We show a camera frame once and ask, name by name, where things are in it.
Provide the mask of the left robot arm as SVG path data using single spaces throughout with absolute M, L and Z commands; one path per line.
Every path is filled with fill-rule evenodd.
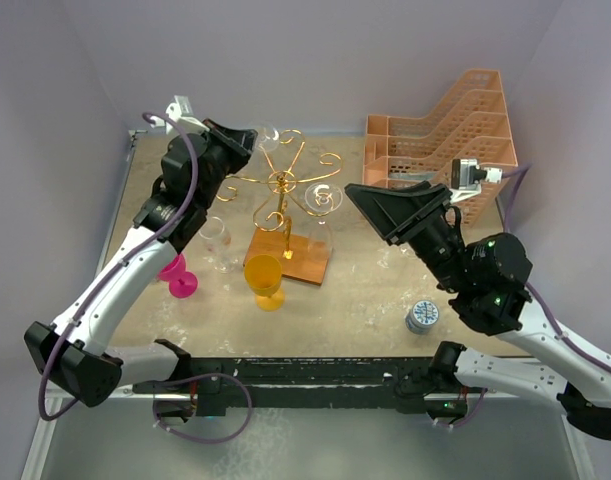
M 144 289 L 205 224 L 222 182 L 253 154 L 256 130 L 234 130 L 210 119 L 203 124 L 201 132 L 180 132 L 169 142 L 151 196 L 94 281 L 54 320 L 26 330 L 41 392 L 54 383 L 95 407 L 123 385 L 157 381 L 179 392 L 189 384 L 191 356 L 172 343 L 117 349 L 109 342 Z

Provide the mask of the clear wine glass front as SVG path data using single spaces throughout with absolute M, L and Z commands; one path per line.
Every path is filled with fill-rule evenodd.
M 253 152 L 270 153 L 278 148 L 280 133 L 271 123 L 256 121 L 247 125 L 246 130 L 250 131 L 253 137 Z

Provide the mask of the clear wine glass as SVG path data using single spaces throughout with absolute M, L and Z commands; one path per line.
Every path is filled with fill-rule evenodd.
M 307 188 L 305 201 L 316 219 L 308 238 L 309 256 L 316 261 L 328 260 L 333 251 L 333 233 L 327 217 L 340 208 L 343 191 L 336 184 L 318 182 Z
M 256 121 L 247 125 L 246 130 L 250 131 L 253 137 L 253 152 L 270 153 L 278 148 L 280 133 L 271 123 Z

